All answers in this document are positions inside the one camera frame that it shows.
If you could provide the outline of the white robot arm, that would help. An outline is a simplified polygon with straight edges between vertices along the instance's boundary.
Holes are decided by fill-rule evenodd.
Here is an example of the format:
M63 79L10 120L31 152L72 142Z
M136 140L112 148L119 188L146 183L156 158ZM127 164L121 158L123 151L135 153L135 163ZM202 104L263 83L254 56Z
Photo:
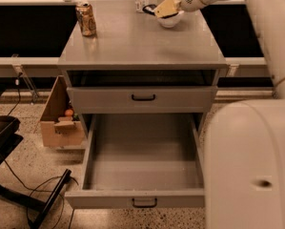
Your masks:
M223 0L173 0L196 11ZM275 99L229 104L204 142L207 229L285 229L285 0L244 0Z

